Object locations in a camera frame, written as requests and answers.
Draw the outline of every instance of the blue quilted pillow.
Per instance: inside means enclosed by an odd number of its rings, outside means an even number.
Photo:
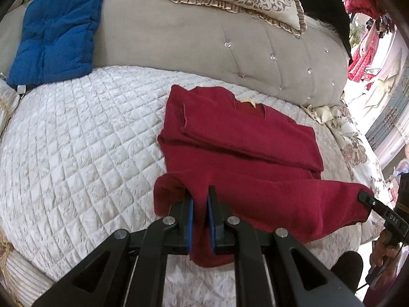
[[[34,0],[7,83],[40,85],[89,74],[103,0]]]

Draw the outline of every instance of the white curtain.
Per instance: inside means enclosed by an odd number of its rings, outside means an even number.
[[[409,144],[409,105],[406,106],[386,139],[375,150],[382,169],[391,162],[405,144]]]

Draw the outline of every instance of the rivet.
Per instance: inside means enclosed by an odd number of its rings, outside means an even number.
[[[240,218],[236,217],[236,216],[230,216],[228,218],[228,223],[231,225],[237,225],[240,223]]]
[[[126,230],[120,228],[114,232],[114,237],[118,240],[121,240],[126,237]]]
[[[279,227],[278,229],[276,229],[276,234],[280,237],[280,238],[285,238],[288,237],[288,231],[283,228],[283,227]]]
[[[172,216],[166,216],[162,219],[162,221],[165,225],[173,225],[176,222],[176,219]]]

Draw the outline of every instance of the white quilted bedspread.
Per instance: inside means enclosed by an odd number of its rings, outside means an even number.
[[[116,229],[137,231],[157,218],[153,185],[166,168],[156,138],[175,83],[222,86],[312,126],[322,178],[350,182],[327,127],[299,107],[244,87],[142,67],[106,67],[42,85],[22,98],[0,143],[0,225],[15,249],[52,280]],[[308,248],[331,267],[360,241],[357,224]],[[232,269],[201,269],[188,257],[169,256],[164,306],[235,306]]]

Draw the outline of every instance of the red sweater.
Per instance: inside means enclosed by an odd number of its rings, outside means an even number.
[[[232,261],[211,252],[205,225],[209,185],[235,215],[254,227],[285,227],[302,243],[366,221],[360,184],[322,181],[314,130],[264,105],[240,103],[221,87],[172,87],[158,137],[168,173],[154,187],[165,216],[187,188],[194,199],[191,258],[203,267]]]

